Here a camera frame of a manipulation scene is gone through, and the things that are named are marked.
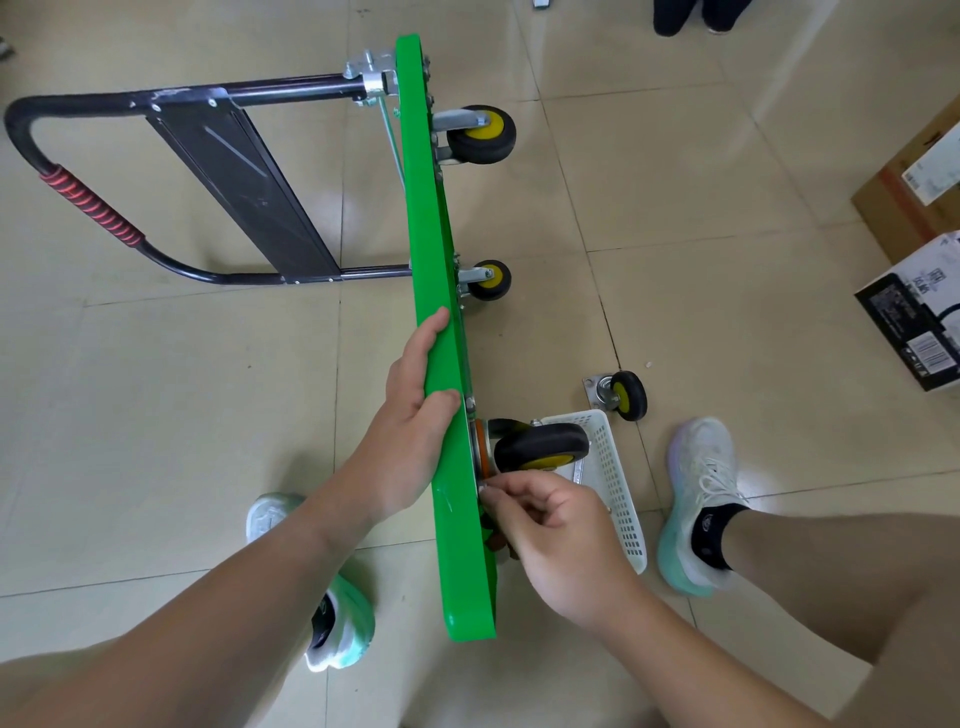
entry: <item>hand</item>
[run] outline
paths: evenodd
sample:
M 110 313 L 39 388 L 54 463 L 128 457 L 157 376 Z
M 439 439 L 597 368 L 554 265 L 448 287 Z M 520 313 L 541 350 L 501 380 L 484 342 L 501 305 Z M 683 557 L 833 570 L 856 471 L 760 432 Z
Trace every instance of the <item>hand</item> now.
M 575 624 L 596 632 L 643 589 L 607 506 L 590 488 L 520 471 L 488 480 L 480 500 L 543 601 Z
M 408 508 L 437 470 L 450 421 L 461 407 L 455 389 L 423 396 L 426 357 L 446 328 L 450 312 L 440 308 L 414 331 L 387 375 L 387 399 L 341 473 L 369 499 L 374 522 Z

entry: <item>red and black foam grip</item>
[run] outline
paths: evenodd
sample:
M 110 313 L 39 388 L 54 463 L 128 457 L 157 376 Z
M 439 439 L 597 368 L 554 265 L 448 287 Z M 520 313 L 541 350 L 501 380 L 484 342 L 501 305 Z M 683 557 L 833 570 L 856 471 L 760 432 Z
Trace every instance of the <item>red and black foam grip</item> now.
M 53 172 L 40 175 L 40 178 L 124 245 L 135 248 L 146 237 L 133 223 L 104 202 L 100 195 L 74 177 L 69 170 L 58 165 Z

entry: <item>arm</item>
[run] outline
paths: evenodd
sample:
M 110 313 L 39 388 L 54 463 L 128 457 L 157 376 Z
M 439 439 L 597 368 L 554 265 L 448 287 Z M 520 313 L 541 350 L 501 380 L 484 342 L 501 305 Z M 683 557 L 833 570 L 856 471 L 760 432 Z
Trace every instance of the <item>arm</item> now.
M 606 506 L 584 486 L 528 471 L 488 481 L 485 508 L 554 611 L 586 629 L 678 728 L 814 728 L 823 717 L 697 632 L 636 576 Z
M 85 670 L 5 725 L 240 726 L 296 648 L 334 574 L 378 522 L 417 499 L 437 466 L 456 392 L 424 399 L 426 356 L 449 313 L 417 329 L 357 451 L 276 528 L 238 551 Z

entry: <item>green platform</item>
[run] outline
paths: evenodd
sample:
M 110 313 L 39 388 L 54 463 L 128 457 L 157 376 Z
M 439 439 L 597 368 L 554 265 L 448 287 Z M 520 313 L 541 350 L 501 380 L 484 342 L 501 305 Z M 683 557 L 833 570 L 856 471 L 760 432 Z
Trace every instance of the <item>green platform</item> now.
M 430 141 L 430 109 L 419 36 L 396 42 L 403 169 L 406 181 L 410 259 L 417 323 L 440 306 L 450 309 L 450 324 L 430 353 L 426 394 L 456 389 L 472 395 L 467 338 L 457 295 L 453 237 L 443 180 L 438 180 Z M 473 414 L 461 404 L 444 439 L 434 476 L 433 514 L 437 560 L 450 639 L 458 642 L 496 636 L 496 563 L 484 546 L 470 428 Z

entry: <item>person's left hand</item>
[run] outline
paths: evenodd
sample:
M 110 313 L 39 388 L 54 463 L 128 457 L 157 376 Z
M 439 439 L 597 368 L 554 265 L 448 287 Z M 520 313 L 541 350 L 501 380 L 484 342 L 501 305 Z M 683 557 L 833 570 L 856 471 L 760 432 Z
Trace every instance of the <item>person's left hand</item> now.
M 440 308 L 414 331 L 387 375 L 387 399 L 341 472 L 369 497 L 371 516 L 381 522 L 409 508 L 437 470 L 440 448 L 462 398 L 455 389 L 423 395 L 426 356 L 446 328 L 450 312 Z

